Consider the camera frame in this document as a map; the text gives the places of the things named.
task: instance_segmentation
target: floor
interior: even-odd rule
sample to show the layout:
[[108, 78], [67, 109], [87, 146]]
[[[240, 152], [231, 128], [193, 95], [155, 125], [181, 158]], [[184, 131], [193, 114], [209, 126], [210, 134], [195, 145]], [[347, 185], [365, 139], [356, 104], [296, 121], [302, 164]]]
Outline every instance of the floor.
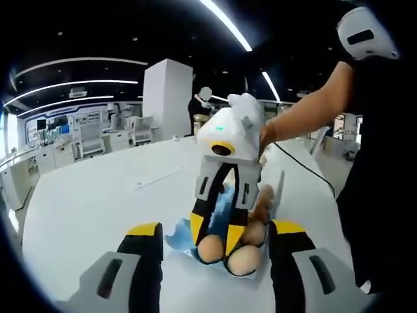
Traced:
[[[324, 175], [324, 178], [326, 178], [333, 185], [336, 191], [336, 196], [338, 196], [343, 188], [343, 185], [345, 184], [347, 175], [349, 174], [349, 171], [352, 167], [352, 162], [348, 162], [343, 158], [327, 155], [324, 152], [323, 148], [317, 151], [315, 159]], [[38, 177], [36, 177], [36, 173], [34, 173], [34, 187], [31, 189], [28, 198], [26, 199], [24, 207], [16, 211], [16, 218], [19, 222], [18, 241], [20, 242], [20, 244], [22, 243], [23, 239], [23, 227], [25, 224], [27, 207], [29, 205], [33, 192], [35, 191], [37, 179]]]

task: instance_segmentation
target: table surface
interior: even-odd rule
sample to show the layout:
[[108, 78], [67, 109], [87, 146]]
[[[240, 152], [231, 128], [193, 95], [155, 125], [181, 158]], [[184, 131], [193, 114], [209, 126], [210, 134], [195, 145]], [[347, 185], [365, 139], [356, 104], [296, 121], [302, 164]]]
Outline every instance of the table surface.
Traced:
[[[280, 145], [321, 174], [301, 141]], [[303, 225], [317, 247], [352, 267], [327, 184], [273, 145], [265, 155], [261, 184], [277, 186], [285, 170], [276, 217]], [[43, 175], [23, 233], [29, 272], [52, 301], [65, 301], [78, 289], [80, 275], [102, 254], [115, 251], [130, 228], [158, 221], [164, 234], [172, 234], [194, 206], [199, 165], [191, 137], [118, 151]], [[268, 263], [257, 282], [235, 278], [164, 243], [160, 312], [275, 312], [269, 269]]]

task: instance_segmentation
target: person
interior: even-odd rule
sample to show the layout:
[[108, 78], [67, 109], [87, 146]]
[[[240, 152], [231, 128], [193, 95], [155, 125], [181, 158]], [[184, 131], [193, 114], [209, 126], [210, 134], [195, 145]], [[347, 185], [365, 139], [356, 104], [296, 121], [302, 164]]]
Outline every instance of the person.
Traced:
[[188, 104], [188, 115], [190, 116], [191, 136], [194, 136], [194, 115], [210, 115], [212, 106], [200, 97], [201, 91], [194, 95]]
[[[405, 226], [404, 220], [410, 220], [407, 218], [410, 213], [399, 207], [405, 201], [405, 193], [397, 189], [400, 188], [397, 185], [404, 186], [401, 182], [406, 169], [401, 161], [396, 163], [402, 157], [401, 149], [385, 149], [387, 137], [381, 134], [380, 126], [392, 123], [395, 129], [398, 124], [387, 105], [388, 99], [407, 103], [398, 92], [404, 90], [407, 83], [407, 56], [405, 50], [400, 49], [403, 46], [397, 41], [399, 37], [395, 36], [399, 33], [392, 30], [395, 27], [389, 28], [395, 24], [383, 23], [386, 16], [381, 18], [378, 15], [381, 11], [370, 8], [373, 7], [365, 8], [369, 19], [376, 18], [378, 25], [389, 29], [387, 33], [398, 49], [394, 51], [396, 56], [400, 51], [400, 57], [387, 58], [371, 53], [369, 57], [361, 58], [355, 50], [345, 48], [320, 89], [262, 129], [260, 155], [268, 144], [313, 132], [343, 112], [363, 115], [362, 146], [337, 198], [337, 205], [343, 234], [351, 246], [356, 284], [366, 286], [367, 293], [380, 293], [401, 289], [407, 276], [405, 260], [410, 247], [410, 228]], [[339, 31], [341, 42], [346, 39], [342, 35]], [[401, 221], [393, 219], [394, 206], [399, 209]]]

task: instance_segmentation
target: ceiling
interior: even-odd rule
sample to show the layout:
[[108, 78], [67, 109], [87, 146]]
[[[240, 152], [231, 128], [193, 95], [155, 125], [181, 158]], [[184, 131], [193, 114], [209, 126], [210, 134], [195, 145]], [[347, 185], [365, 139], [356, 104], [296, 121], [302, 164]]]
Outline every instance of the ceiling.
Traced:
[[[246, 52], [199, 0], [71, 1], [56, 7], [36, 2], [20, 16], [22, 27], [13, 28], [18, 44], [13, 46], [3, 103], [41, 87], [86, 80], [138, 84], [63, 85], [22, 97], [7, 108], [19, 114], [65, 101], [73, 87], [84, 87], [87, 97], [137, 100], [145, 69], [165, 58], [194, 68], [195, 89], [207, 85], [214, 95], [227, 97], [243, 92], [246, 78], [257, 98], [275, 100], [262, 76], [266, 71], [281, 100], [294, 101], [298, 91], [320, 87], [338, 60], [336, 24], [348, 10], [342, 1], [213, 2], [233, 21], [252, 52]], [[93, 59], [100, 57], [118, 61]], [[53, 63], [62, 59], [72, 61]], [[22, 74], [47, 62], [51, 64]]]

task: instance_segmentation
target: black cable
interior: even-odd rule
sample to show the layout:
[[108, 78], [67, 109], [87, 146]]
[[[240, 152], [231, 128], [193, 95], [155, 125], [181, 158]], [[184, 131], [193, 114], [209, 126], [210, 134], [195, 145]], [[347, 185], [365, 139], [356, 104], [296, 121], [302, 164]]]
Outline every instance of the black cable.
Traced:
[[317, 174], [315, 171], [309, 169], [307, 166], [305, 166], [303, 163], [301, 163], [299, 160], [297, 160], [295, 157], [293, 157], [292, 155], [290, 155], [286, 150], [284, 150], [282, 147], [280, 147], [276, 142], [274, 142], [274, 145], [277, 146], [278, 149], [280, 149], [282, 152], [284, 152], [287, 156], [289, 156], [290, 158], [292, 158], [295, 162], [297, 162], [299, 165], [301, 165], [303, 168], [305, 168], [306, 170], [308, 170], [309, 172], [313, 173], [314, 175], [316, 175], [319, 179], [322, 179], [323, 181], [325, 181], [330, 189], [332, 189], [333, 192], [333, 197], [336, 197], [336, 192], [334, 191], [334, 187], [332, 184], [330, 184], [330, 182], [325, 179], [324, 177], [321, 177], [319, 174]]

